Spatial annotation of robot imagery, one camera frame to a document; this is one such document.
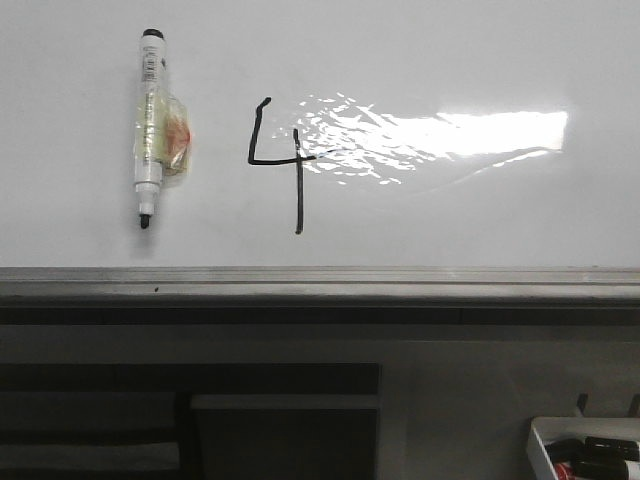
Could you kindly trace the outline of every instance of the handwritten number 4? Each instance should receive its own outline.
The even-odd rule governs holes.
[[[296,222],[296,234],[302,233],[304,224],[304,176],[302,169],[302,162],[309,160],[316,160],[317,157],[310,155],[303,157],[300,155],[300,138],[298,135],[298,129],[293,129],[293,141],[296,147],[295,158],[287,158],[284,160],[256,160],[256,146],[258,144],[258,135],[260,134],[260,125],[262,125],[262,110],[264,107],[271,103],[271,97],[265,98],[260,105],[256,108],[256,121],[253,125],[253,134],[251,135],[251,142],[249,143],[249,164],[250,165],[288,165],[290,163],[296,164],[296,177],[297,177],[297,190],[298,190],[298,220]]]

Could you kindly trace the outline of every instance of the dry erase marker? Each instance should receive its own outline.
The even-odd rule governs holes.
[[[575,463],[574,471],[592,480],[640,480],[640,463],[616,457],[586,457]]]
[[[575,462],[583,456],[584,443],[577,438],[567,438],[544,446],[551,463]]]
[[[145,30],[140,40],[142,75],[134,148],[135,189],[142,228],[149,226],[149,220],[156,213],[167,155],[165,52],[162,33],[154,29]]]
[[[618,457],[623,460],[640,462],[640,442],[613,438],[587,437],[584,440],[587,453],[603,457]]]

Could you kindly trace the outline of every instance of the white surface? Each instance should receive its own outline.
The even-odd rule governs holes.
[[[0,266],[640,267],[639,22],[637,0],[0,0]],[[145,28],[195,139],[143,232]],[[295,166],[246,162],[265,96],[261,158],[298,119],[305,153],[354,149],[305,171],[301,236]]]
[[[558,480],[544,445],[587,436],[637,440],[639,418],[538,417],[531,422],[527,455],[538,480]]]

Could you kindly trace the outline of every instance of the box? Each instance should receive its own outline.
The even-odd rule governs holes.
[[[531,422],[527,455],[538,480],[558,480],[544,445],[566,438],[640,441],[640,418],[537,417]]]

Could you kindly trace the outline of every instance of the black marker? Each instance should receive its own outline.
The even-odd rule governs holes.
[[[640,480],[640,463],[621,458],[583,458],[574,463],[574,471],[592,480]]]
[[[631,440],[587,437],[584,445],[588,455],[616,457],[633,462],[640,461],[640,443]]]
[[[575,462],[584,453],[584,443],[577,438],[560,440],[544,446],[551,463]]]

